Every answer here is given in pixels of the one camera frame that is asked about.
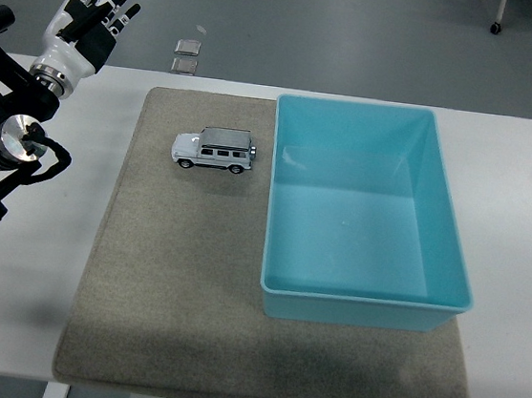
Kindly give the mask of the white and black hand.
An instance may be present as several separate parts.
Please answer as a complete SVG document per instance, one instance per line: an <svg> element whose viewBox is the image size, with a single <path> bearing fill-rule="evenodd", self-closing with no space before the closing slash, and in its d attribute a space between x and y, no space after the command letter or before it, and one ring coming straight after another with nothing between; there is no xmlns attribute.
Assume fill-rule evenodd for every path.
<svg viewBox="0 0 532 398"><path fill-rule="evenodd" d="M98 73L108 61L120 33L138 14L128 0L65 0L43 34L44 52L34 69L51 68L70 84Z"/></svg>

